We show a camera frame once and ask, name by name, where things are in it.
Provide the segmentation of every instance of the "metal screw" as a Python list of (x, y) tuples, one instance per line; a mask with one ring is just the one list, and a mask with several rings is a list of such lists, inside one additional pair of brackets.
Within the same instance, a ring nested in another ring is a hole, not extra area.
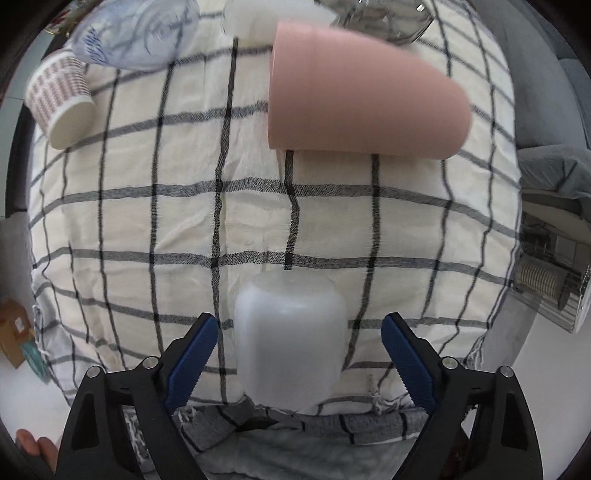
[(458, 367), (457, 360), (451, 356), (445, 357), (441, 362), (443, 366), (449, 370), (454, 370)]
[(86, 376), (94, 378), (97, 377), (102, 371), (103, 369), (101, 367), (99, 367), (98, 365), (93, 365), (86, 371)]
[(515, 372), (511, 367), (504, 365), (501, 367), (501, 375), (503, 375), (503, 377), (511, 378), (515, 375)]
[(142, 366), (144, 368), (154, 368), (156, 365), (158, 365), (158, 357), (157, 356), (149, 356), (148, 358), (144, 359), (144, 361), (142, 362)]

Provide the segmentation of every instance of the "dish rack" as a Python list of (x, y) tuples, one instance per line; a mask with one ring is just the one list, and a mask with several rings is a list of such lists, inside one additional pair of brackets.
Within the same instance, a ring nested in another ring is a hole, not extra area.
[(591, 247), (527, 213), (513, 289), (525, 304), (577, 333), (591, 304)]

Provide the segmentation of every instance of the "frosted plastic cup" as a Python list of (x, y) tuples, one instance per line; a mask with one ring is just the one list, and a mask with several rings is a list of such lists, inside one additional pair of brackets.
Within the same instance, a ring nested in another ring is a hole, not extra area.
[(255, 404), (299, 411), (330, 397), (345, 361), (348, 316), (329, 278), (261, 273), (241, 287), (233, 318), (238, 380)]
[(53, 148), (63, 150), (81, 140), (96, 112), (82, 62), (69, 50), (48, 55), (27, 82), (25, 105)]
[(330, 25), (337, 13), (311, 0), (228, 0), (222, 28), (226, 35), (272, 44), (280, 20)]
[(448, 158), (471, 119), (463, 89), (401, 48), (337, 28), (279, 23), (271, 148)]

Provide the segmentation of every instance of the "checkered tablecloth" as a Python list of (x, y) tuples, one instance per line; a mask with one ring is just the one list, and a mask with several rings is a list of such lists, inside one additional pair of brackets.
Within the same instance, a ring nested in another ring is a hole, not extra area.
[(191, 402), (240, 402), (233, 302), (273, 268), (321, 271), (348, 304), (342, 377), (300, 413), (399, 405), (379, 330), (389, 312), (478, 367), (518, 245), (513, 91), (471, 8), (427, 5), (436, 20), (406, 48), (462, 85), (473, 110), (444, 160), (270, 150), (271, 47), (225, 37), (216, 0), (200, 1), (194, 55), (157, 72), (88, 67), (92, 131), (63, 152), (36, 138), (31, 183), (37, 343), (69, 401), (91, 365), (133, 368), (211, 312), (220, 340)]

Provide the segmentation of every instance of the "gray sofa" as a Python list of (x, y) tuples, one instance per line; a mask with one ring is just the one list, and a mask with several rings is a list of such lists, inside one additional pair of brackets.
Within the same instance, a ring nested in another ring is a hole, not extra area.
[(591, 79), (525, 0), (470, 0), (505, 53), (515, 88), (523, 210), (591, 245)]

